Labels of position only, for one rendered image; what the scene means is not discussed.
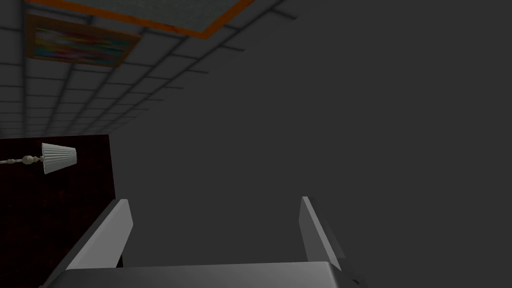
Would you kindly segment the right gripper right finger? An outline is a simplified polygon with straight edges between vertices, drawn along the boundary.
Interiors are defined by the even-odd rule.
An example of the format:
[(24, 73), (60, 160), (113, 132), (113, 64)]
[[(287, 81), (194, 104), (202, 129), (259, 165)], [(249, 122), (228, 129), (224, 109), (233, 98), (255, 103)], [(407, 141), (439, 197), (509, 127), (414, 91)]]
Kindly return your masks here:
[(307, 260), (345, 270), (345, 253), (314, 197), (301, 198), (298, 222)]

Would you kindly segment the white pleated shade lamp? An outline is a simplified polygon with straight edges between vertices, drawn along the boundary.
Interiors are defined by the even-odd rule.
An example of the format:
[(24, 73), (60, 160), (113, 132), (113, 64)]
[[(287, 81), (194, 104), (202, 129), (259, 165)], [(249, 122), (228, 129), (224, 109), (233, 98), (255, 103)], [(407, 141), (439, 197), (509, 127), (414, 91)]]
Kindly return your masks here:
[(77, 150), (74, 147), (49, 143), (41, 144), (41, 156), (25, 155), (21, 159), (0, 160), (1, 164), (23, 163), (31, 165), (42, 163), (45, 175), (77, 164)]

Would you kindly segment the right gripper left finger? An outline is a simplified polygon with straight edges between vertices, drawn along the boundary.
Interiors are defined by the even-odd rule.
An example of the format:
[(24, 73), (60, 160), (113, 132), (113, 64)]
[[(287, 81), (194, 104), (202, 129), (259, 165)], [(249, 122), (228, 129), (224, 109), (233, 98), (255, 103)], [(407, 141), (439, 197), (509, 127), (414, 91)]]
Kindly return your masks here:
[(115, 268), (132, 228), (128, 200), (113, 200), (63, 258), (59, 269)]

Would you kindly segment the orange framed window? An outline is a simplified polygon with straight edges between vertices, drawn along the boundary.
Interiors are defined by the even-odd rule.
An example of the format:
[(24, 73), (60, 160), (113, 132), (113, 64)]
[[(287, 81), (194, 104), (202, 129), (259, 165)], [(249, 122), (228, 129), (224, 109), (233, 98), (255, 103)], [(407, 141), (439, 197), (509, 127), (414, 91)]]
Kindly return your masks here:
[(25, 0), (74, 13), (208, 39), (254, 0)]

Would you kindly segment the dark maroon cabinet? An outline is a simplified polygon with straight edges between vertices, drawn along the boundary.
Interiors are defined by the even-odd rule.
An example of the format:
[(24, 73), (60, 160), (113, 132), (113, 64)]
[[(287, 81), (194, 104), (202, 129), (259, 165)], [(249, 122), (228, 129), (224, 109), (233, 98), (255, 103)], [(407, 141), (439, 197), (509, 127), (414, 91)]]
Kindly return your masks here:
[(39, 288), (115, 198), (106, 134), (0, 139), (0, 161), (40, 156), (42, 143), (76, 148), (77, 163), (0, 165), (0, 288)]

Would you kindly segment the colourful wood framed picture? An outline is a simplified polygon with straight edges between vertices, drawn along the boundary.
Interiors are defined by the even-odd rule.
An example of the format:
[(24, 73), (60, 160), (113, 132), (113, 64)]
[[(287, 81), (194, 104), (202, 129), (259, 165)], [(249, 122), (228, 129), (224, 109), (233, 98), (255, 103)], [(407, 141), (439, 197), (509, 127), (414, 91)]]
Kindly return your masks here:
[(25, 15), (26, 55), (31, 59), (113, 68), (121, 65), (141, 38), (138, 34)]

